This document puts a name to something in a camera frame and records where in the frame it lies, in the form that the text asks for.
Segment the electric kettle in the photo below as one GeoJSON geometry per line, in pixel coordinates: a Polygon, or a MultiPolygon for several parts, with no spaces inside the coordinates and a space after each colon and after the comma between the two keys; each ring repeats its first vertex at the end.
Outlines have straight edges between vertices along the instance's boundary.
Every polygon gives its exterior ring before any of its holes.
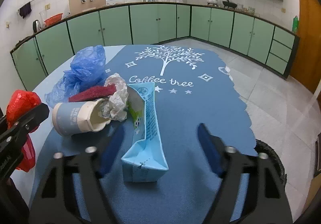
{"type": "Polygon", "coordinates": [[[42,30],[41,22],[39,20],[34,20],[32,23],[33,33],[38,33],[42,30]]]}

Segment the blue coffee tree tablecloth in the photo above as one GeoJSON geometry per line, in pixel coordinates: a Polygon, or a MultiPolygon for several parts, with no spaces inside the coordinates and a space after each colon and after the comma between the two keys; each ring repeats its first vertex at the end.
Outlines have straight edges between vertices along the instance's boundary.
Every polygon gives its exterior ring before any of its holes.
{"type": "Polygon", "coordinates": [[[206,125],[226,145],[255,155],[255,136],[246,104],[235,91],[225,63],[199,50],[196,68],[182,62],[166,67],[153,57],[137,59],[143,45],[106,47],[106,69],[127,83],[154,82],[160,136],[169,171],[154,183],[128,183],[120,157],[101,180],[120,223],[201,223],[219,189],[197,139],[206,125]]]}

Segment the dark red scouring pad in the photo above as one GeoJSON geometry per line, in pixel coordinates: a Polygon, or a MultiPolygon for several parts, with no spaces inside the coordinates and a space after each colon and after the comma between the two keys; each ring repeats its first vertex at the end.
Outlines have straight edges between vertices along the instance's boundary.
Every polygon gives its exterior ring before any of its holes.
{"type": "Polygon", "coordinates": [[[99,98],[105,98],[113,95],[116,92],[116,85],[109,84],[107,86],[96,85],[72,97],[69,97],[69,102],[85,102],[99,98]]]}

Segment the paper coffee cup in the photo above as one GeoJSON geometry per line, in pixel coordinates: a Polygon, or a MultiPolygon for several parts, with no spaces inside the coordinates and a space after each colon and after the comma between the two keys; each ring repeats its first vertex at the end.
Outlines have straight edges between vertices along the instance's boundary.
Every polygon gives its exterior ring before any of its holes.
{"type": "Polygon", "coordinates": [[[52,111],[54,129],[63,137],[74,134],[99,132],[110,124],[110,119],[99,116],[104,99],[87,102],[58,103],[52,111]]]}

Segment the white pot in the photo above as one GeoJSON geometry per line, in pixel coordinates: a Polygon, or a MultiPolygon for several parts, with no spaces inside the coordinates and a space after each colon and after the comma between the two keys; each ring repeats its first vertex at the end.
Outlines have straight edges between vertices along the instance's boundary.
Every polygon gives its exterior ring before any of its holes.
{"type": "Polygon", "coordinates": [[[207,0],[207,5],[218,7],[218,0],[207,0]]]}

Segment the dark towel on rail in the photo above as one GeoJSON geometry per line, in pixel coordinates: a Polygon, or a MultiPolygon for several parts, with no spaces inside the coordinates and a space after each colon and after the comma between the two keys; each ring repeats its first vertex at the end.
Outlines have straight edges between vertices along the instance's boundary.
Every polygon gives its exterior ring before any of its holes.
{"type": "Polygon", "coordinates": [[[31,13],[31,2],[24,4],[19,10],[19,15],[23,19],[31,13]]]}

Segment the green lower kitchen cabinets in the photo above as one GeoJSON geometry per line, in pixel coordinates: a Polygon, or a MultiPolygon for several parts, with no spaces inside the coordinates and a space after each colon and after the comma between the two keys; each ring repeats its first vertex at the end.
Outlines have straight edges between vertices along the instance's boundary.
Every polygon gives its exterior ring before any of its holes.
{"type": "Polygon", "coordinates": [[[187,3],[128,3],[75,14],[24,38],[10,55],[26,90],[87,46],[144,45],[193,38],[241,55],[282,78],[299,37],[263,18],[187,3]]]}

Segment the crumpled white tissue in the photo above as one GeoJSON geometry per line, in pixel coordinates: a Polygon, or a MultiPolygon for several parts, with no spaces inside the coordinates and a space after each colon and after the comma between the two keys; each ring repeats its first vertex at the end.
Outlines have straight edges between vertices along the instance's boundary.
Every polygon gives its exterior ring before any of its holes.
{"type": "Polygon", "coordinates": [[[114,84],[116,91],[109,98],[100,103],[98,115],[107,120],[124,121],[127,119],[127,100],[129,93],[126,81],[118,74],[114,73],[105,81],[105,87],[114,84]]]}

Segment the blue plastic bag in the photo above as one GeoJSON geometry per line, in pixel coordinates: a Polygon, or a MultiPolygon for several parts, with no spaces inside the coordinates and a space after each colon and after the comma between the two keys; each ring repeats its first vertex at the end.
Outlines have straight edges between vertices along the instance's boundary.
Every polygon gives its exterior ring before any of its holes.
{"type": "Polygon", "coordinates": [[[93,86],[104,85],[107,79],[105,65],[106,53],[102,45],[89,46],[78,51],[70,63],[70,69],[65,70],[52,91],[45,94],[48,106],[53,108],[93,86]]]}

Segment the black trash bin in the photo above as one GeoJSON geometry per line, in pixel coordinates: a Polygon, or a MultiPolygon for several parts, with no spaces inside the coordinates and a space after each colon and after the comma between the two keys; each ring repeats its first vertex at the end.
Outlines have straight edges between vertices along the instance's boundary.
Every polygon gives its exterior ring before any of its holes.
{"type": "Polygon", "coordinates": [[[285,169],[281,162],[280,157],[277,155],[274,149],[264,141],[261,141],[258,139],[256,139],[256,146],[254,149],[257,153],[266,153],[268,155],[270,161],[274,165],[275,170],[277,171],[277,174],[280,178],[283,188],[285,188],[287,183],[287,174],[285,172],[285,169]]]}

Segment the light blue milk carton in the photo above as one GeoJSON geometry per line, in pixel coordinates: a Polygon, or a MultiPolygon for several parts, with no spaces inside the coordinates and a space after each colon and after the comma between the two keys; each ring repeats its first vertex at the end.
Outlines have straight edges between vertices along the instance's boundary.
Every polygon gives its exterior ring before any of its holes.
{"type": "Polygon", "coordinates": [[[133,83],[127,90],[134,133],[132,146],[121,158],[123,178],[125,182],[156,182],[169,167],[158,126],[155,84],[133,83]]]}

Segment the wooden door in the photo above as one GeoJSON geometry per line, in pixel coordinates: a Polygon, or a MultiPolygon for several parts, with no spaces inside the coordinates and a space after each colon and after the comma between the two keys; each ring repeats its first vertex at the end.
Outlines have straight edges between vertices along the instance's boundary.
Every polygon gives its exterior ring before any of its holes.
{"type": "Polygon", "coordinates": [[[320,3],[299,0],[299,45],[290,75],[311,93],[320,82],[320,3]]]}

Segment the red basin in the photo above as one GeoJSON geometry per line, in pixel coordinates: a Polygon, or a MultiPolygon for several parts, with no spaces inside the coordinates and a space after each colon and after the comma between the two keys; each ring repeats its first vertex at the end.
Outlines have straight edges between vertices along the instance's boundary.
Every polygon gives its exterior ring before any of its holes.
{"type": "Polygon", "coordinates": [[[57,22],[59,22],[62,19],[63,13],[56,14],[48,19],[45,20],[45,25],[50,26],[57,22]]]}

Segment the green bottle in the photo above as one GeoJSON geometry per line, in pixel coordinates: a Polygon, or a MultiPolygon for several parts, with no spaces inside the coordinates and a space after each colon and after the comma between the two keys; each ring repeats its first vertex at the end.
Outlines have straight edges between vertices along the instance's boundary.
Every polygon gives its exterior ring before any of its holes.
{"type": "Polygon", "coordinates": [[[298,27],[299,27],[299,18],[298,18],[298,16],[296,15],[296,16],[293,18],[292,32],[296,34],[297,31],[298,31],[298,27]]]}

